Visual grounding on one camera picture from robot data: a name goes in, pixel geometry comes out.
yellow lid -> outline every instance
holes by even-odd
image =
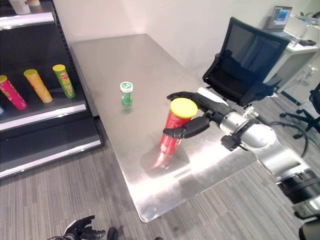
[[[63,70],[66,69],[66,66],[65,66],[65,65],[62,65],[62,64],[57,64],[57,65],[54,65],[54,66],[52,67],[52,69],[53,69],[53,71],[55,71],[55,72],[61,72],[61,71],[63,71]]]
[[[35,69],[28,69],[23,72],[23,75],[25,75],[26,77],[34,74],[37,74],[37,70]]]
[[[5,82],[7,80],[7,76],[6,75],[0,75],[0,84],[2,84],[3,82]]]
[[[170,104],[171,112],[179,118],[190,119],[197,114],[198,107],[190,99],[179,97]]]

green bottle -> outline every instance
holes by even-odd
[[[123,81],[120,83],[120,89],[122,105],[130,107],[132,105],[132,92],[134,90],[134,85],[129,81]]]

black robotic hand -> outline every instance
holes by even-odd
[[[180,91],[172,93],[166,98],[170,101],[176,98],[190,99],[197,105],[198,109],[204,112],[203,116],[196,117],[180,127],[163,130],[164,134],[176,139],[187,139],[198,135],[209,128],[210,121],[220,124],[228,113],[234,111],[228,105],[213,101],[197,92]]]
[[[63,237],[70,240],[100,240],[106,234],[106,231],[94,230],[92,226],[87,226],[91,224],[93,219],[95,219],[94,215],[74,221],[65,230]]]

chair wheel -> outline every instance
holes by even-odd
[[[106,235],[107,240],[118,240],[118,230],[115,229],[114,227],[110,227],[108,230],[108,233]]]
[[[296,135],[293,136],[293,138],[294,138],[294,139],[299,139],[299,138],[301,138],[302,136],[303,136],[303,135],[301,135],[301,134],[296,134]]]

green pringles can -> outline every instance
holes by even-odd
[[[129,81],[123,81],[120,83],[120,89],[122,105],[130,107],[132,105],[132,91],[134,90],[134,85]]]
[[[76,92],[71,84],[68,73],[66,71],[66,66],[62,64],[57,64],[52,67],[59,83],[64,91],[67,98],[72,99],[76,96]]]

